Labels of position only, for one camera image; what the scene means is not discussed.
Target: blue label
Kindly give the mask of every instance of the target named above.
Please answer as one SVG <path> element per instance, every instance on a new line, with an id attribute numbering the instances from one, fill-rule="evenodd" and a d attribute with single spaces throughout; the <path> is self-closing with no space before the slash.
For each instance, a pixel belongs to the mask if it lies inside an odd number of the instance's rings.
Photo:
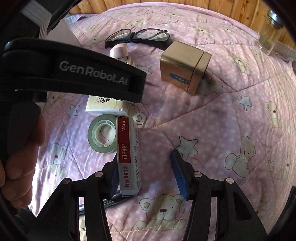
<path id="1" fill-rule="evenodd" d="M 179 81 L 179 82 L 181 82 L 181 83 L 183 83 L 183 84 L 189 85 L 189 80 L 184 79 L 184 78 L 182 78 L 182 77 L 180 77 L 180 76 L 178 76 L 178 75 L 176 75 L 176 74 L 169 73 L 169 76 L 170 76 L 172 79 L 174 79 L 174 80 L 177 80 L 177 81 Z"/>

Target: human hand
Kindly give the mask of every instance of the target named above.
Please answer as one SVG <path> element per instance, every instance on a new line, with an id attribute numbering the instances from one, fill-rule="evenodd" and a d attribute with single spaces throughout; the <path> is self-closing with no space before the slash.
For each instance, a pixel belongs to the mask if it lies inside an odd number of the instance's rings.
<path id="1" fill-rule="evenodd" d="M 7 160 L 5 168 L 0 161 L 1 191 L 15 208 L 26 207 L 31 203 L 38 149 L 44 140 L 45 119 L 41 116 L 26 145 Z"/>

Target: wooden wall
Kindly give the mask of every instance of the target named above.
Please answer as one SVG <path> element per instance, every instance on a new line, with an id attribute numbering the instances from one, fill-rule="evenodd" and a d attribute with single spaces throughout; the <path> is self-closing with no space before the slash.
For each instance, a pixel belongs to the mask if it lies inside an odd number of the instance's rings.
<path id="1" fill-rule="evenodd" d="M 161 1 L 210 9 L 235 19 L 256 32 L 262 29 L 269 10 L 262 0 L 82 0 L 70 13 L 102 13 L 124 4 Z M 296 45 L 285 28 L 279 40 L 296 50 Z"/>

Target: tape roll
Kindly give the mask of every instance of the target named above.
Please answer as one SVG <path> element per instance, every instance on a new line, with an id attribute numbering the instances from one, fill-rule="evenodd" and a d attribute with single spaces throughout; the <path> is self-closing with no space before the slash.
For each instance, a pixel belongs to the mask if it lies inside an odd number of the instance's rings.
<path id="1" fill-rule="evenodd" d="M 96 117 L 89 126 L 87 137 L 96 152 L 114 152 L 117 149 L 116 117 L 108 114 Z"/>

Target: pink cap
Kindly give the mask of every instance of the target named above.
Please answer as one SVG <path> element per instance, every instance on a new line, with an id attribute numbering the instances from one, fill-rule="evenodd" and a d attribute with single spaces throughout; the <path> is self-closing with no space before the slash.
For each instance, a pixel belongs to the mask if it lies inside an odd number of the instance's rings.
<path id="1" fill-rule="evenodd" d="M 126 44 L 117 44 L 110 50 L 110 57 L 119 59 L 128 56 L 128 47 Z"/>

